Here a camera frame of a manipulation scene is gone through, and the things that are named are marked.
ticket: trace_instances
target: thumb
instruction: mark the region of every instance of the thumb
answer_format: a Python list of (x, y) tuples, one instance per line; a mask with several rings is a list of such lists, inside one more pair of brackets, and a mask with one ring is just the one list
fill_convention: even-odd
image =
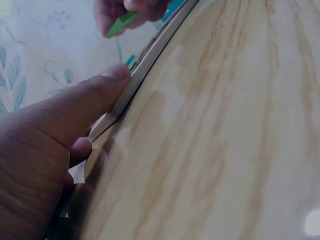
[(130, 70), (116, 64), (101, 75), (27, 107), (25, 120), (66, 148), (100, 116), (111, 110), (130, 80)]

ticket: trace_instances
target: wood grain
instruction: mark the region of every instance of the wood grain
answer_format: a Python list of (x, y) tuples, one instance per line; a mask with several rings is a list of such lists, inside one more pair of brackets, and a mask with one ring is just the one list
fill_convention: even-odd
[(307, 239), (319, 137), (320, 1), (201, 0), (95, 142), (81, 239)]

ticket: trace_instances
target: skin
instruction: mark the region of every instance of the skin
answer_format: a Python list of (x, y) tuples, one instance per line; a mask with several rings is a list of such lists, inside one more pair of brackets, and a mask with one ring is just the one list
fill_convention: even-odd
[(93, 13), (96, 26), (101, 34), (107, 38), (107, 33), (117, 18), (126, 11), (137, 11), (139, 15), (126, 27), (134, 29), (145, 22), (160, 20), (166, 13), (168, 4), (172, 0), (94, 0)]
[(62, 192), (73, 186), (68, 169), (91, 153), (83, 136), (129, 81), (129, 69), (116, 64), (0, 116), (0, 239), (44, 239)]

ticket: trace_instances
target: fingernail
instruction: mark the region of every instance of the fingernail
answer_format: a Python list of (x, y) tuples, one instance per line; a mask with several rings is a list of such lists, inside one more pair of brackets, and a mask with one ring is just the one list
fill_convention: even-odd
[(129, 11), (140, 11), (144, 3), (144, 0), (125, 0), (124, 7)]
[(126, 65), (120, 63), (112, 65), (104, 70), (100, 75), (121, 82), (122, 80), (125, 80), (128, 75), (130, 75), (130, 70)]

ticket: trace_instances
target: floral tablecloth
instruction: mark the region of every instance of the floral tablecloth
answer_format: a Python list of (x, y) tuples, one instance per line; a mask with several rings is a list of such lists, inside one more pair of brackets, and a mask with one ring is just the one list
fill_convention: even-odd
[(131, 66), (183, 0), (164, 18), (103, 38), (93, 0), (0, 1), (0, 115), (48, 98), (122, 62)]

